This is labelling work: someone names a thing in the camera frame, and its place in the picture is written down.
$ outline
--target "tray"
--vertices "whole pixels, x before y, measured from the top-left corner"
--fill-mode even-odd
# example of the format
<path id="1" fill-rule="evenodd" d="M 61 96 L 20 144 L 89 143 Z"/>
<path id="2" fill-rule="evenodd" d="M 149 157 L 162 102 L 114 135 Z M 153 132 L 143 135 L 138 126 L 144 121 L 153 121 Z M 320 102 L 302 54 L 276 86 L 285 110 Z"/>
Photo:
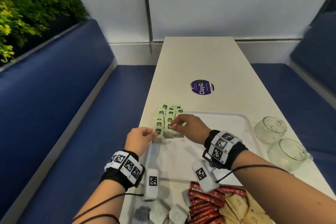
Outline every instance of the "tray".
<path id="1" fill-rule="evenodd" d="M 186 112 L 199 116 L 211 129 L 225 130 L 241 138 L 246 147 L 255 154 L 262 156 L 257 138 L 254 135 L 250 121 L 240 114 Z M 145 167 L 159 171 L 160 178 L 172 180 L 196 181 L 191 165 L 202 159 L 204 146 L 195 144 L 184 138 L 164 139 L 163 143 L 154 143 L 149 147 Z M 217 179 L 229 171 L 215 170 Z M 229 175 L 221 184 L 241 185 L 234 175 Z"/>

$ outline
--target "round sticker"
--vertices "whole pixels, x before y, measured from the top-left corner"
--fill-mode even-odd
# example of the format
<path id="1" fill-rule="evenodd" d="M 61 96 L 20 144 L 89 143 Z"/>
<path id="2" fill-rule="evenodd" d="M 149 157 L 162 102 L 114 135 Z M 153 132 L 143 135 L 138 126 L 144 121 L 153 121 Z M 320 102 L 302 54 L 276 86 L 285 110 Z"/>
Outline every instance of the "round sticker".
<path id="1" fill-rule="evenodd" d="M 191 90 L 199 95 L 209 95 L 215 90 L 215 87 L 209 81 L 196 80 L 191 83 Z"/>

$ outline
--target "finger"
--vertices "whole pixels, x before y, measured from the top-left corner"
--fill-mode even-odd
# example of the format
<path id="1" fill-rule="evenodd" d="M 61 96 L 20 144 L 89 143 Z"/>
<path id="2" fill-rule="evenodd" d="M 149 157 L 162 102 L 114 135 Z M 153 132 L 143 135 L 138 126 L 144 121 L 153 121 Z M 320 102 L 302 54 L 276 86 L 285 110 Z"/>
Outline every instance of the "finger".
<path id="1" fill-rule="evenodd" d="M 152 128 L 140 127 L 138 128 L 142 135 L 147 136 L 153 132 Z"/>
<path id="2" fill-rule="evenodd" d="M 174 125 L 172 129 L 176 132 L 181 133 L 182 135 L 184 135 L 187 131 L 187 128 L 181 125 Z"/>
<path id="3" fill-rule="evenodd" d="M 186 121 L 189 120 L 190 114 L 180 114 L 179 116 L 177 116 L 172 122 L 172 125 L 175 125 L 177 123 L 185 123 Z"/>
<path id="4" fill-rule="evenodd" d="M 157 137 L 157 133 L 156 132 L 153 132 L 153 133 L 150 133 L 149 135 L 145 136 L 145 138 L 148 140 L 148 142 L 152 141 L 153 139 L 155 139 Z"/>

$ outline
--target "white table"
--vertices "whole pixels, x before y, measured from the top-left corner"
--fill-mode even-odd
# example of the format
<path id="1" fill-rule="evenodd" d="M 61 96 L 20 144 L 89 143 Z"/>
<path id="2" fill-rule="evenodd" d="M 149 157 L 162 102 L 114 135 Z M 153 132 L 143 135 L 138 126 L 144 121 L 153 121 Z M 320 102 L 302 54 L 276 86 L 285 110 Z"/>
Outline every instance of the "white table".
<path id="1" fill-rule="evenodd" d="M 200 79 L 213 83 L 212 94 L 191 91 L 190 83 Z M 152 127 L 155 109 L 164 102 L 181 104 L 187 111 L 242 114 L 252 126 L 265 116 L 274 116 L 286 122 L 286 137 L 298 140 L 232 37 L 166 37 L 139 126 Z M 258 143 L 268 159 L 267 145 Z M 305 162 L 294 175 L 336 199 L 313 162 Z M 162 180 L 159 197 L 168 204 L 186 207 L 180 193 L 188 187 L 188 182 Z M 125 197 L 121 223 L 130 223 L 136 200 Z"/>

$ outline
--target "glass cup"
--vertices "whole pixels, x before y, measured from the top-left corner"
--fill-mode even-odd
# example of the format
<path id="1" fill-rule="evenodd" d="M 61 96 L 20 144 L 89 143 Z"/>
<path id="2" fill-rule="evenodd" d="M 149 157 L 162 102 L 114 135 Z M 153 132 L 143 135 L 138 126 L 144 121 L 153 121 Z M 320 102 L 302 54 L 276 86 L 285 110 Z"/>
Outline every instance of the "glass cup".
<path id="1" fill-rule="evenodd" d="M 259 121 L 253 130 L 261 142 L 272 144 L 284 137 L 287 127 L 283 120 L 267 116 Z"/>
<path id="2" fill-rule="evenodd" d="M 282 138 L 272 144 L 267 154 L 271 163 L 288 172 L 298 169 L 307 159 L 313 160 L 301 144 L 290 138 Z"/>

